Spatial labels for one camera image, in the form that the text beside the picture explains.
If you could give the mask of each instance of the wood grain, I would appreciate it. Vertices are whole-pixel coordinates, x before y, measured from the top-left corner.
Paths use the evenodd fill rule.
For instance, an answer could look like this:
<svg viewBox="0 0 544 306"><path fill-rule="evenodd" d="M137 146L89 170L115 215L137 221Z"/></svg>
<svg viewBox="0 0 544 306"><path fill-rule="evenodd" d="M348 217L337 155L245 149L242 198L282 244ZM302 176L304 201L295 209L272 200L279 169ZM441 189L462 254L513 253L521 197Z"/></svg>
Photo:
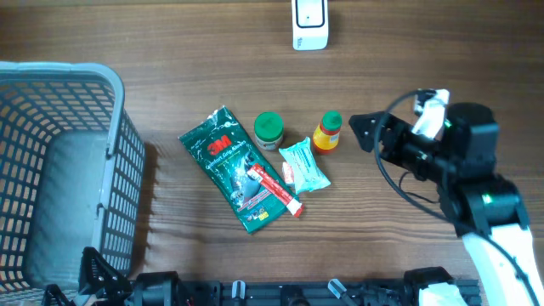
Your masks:
<svg viewBox="0 0 544 306"><path fill-rule="evenodd" d="M121 75L148 154L133 275L358 280L442 265L477 277L452 227L388 187L347 120L413 88L449 88L451 102L491 107L501 124L498 170L524 195L544 267L542 11L520 2L333 1L329 46L300 53L288 2L14 8L0 10L0 54L100 62ZM332 186L302 195L300 220L286 214L248 235L183 149L177 137L220 105L251 135L260 112L279 112L285 145L310 135L326 111L343 114L337 152L316 157ZM413 118L409 105L398 114ZM265 155L279 170L281 156ZM404 186L436 197L432 184Z"/></svg>

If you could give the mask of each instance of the sauce bottle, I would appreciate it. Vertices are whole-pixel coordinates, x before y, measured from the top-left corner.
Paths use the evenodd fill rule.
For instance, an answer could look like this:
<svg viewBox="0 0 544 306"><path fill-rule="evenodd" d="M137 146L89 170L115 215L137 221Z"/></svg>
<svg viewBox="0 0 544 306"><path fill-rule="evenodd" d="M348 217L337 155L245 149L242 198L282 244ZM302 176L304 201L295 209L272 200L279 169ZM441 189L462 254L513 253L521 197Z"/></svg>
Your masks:
<svg viewBox="0 0 544 306"><path fill-rule="evenodd" d="M335 110L328 111L321 119L320 125L315 129L312 137L312 146L319 154L329 154L338 145L342 116Z"/></svg>

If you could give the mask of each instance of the product label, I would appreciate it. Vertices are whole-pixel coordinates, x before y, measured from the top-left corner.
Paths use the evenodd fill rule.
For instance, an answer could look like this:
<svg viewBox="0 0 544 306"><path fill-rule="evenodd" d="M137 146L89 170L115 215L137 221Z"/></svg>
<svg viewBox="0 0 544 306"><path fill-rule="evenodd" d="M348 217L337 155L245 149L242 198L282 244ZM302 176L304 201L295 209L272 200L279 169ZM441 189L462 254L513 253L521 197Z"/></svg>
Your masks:
<svg viewBox="0 0 544 306"><path fill-rule="evenodd" d="M320 126L317 126L314 132L314 143L323 150L334 149L338 145L338 137L340 133L327 135L321 131Z"/></svg>

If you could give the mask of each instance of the green lid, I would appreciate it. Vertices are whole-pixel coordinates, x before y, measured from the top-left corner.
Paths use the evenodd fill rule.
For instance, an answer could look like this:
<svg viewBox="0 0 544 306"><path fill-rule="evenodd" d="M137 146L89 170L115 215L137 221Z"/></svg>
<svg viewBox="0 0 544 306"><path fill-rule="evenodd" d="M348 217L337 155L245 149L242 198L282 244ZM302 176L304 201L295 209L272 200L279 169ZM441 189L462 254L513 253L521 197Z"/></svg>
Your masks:
<svg viewBox="0 0 544 306"><path fill-rule="evenodd" d="M280 115L267 111L255 119L255 134L266 142L277 140L283 134L283 121Z"/></svg>
<svg viewBox="0 0 544 306"><path fill-rule="evenodd" d="M342 126L342 115L335 110L329 110L323 116L323 128L328 131L336 131Z"/></svg>

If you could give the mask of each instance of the plastic packaging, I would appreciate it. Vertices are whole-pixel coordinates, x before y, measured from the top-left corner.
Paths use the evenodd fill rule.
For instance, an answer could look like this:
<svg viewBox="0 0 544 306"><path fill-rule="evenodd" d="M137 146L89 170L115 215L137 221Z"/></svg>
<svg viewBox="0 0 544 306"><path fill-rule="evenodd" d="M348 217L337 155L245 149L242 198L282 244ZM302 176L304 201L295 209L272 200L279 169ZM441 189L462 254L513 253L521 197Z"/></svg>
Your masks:
<svg viewBox="0 0 544 306"><path fill-rule="evenodd" d="M297 195L304 191L325 188L331 184L331 181L315 164L308 137L287 149L280 149L280 153L292 168Z"/></svg>
<svg viewBox="0 0 544 306"><path fill-rule="evenodd" d="M248 233L263 228L286 210L278 198L247 175L247 171L258 163L287 190L283 179L226 107L216 110L179 139L221 190Z"/></svg>

